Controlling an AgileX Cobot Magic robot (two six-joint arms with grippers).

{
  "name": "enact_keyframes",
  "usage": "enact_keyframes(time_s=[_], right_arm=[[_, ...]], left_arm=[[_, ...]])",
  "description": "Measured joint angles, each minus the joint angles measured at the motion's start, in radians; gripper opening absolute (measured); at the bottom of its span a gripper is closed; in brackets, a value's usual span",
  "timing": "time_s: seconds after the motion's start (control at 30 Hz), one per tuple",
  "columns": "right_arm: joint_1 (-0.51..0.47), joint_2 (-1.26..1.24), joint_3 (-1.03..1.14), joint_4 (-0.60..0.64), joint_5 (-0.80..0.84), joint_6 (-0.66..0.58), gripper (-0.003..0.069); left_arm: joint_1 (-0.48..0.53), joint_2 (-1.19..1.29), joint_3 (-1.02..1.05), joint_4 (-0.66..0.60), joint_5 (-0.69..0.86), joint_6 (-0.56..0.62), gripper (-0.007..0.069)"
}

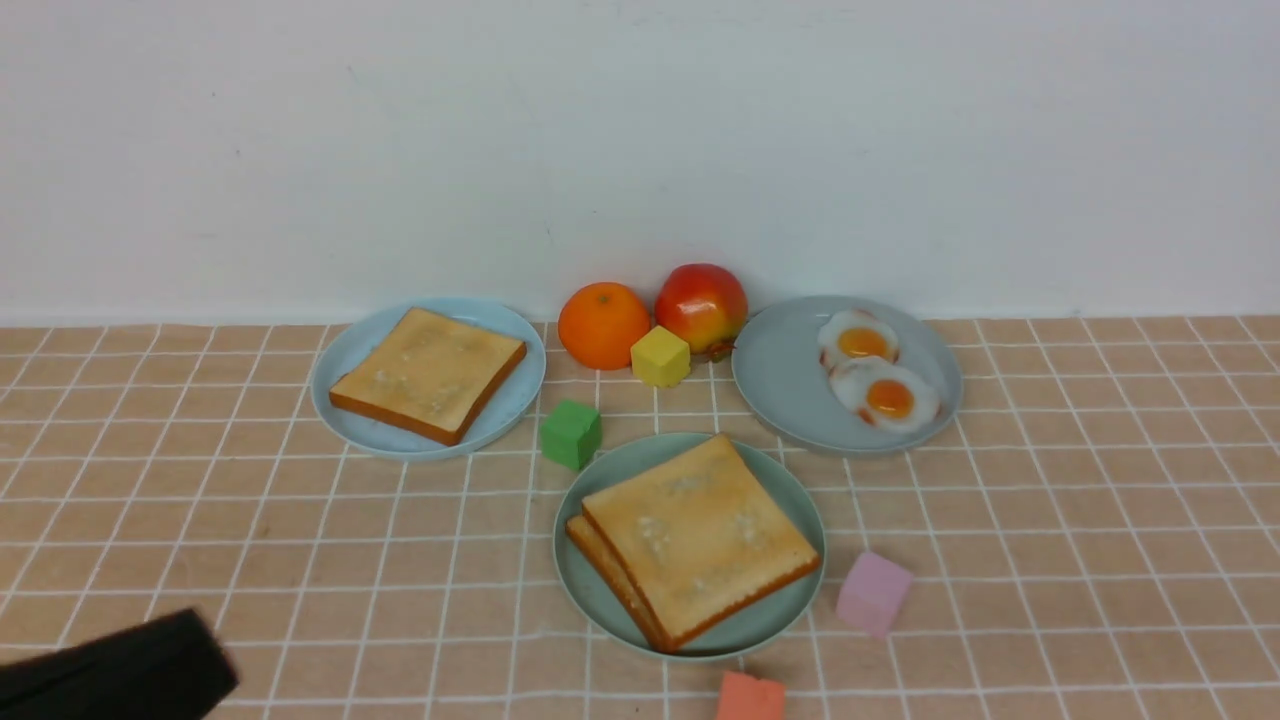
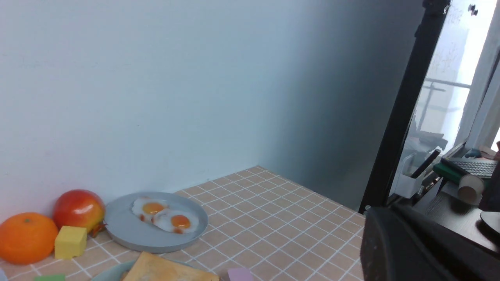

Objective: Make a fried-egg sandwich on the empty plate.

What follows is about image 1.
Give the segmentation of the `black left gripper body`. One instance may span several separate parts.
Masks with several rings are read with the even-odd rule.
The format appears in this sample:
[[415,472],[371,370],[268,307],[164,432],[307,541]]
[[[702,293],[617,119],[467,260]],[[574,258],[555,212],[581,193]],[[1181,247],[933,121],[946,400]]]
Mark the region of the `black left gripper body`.
[[196,609],[3,665],[4,719],[205,719],[241,675]]

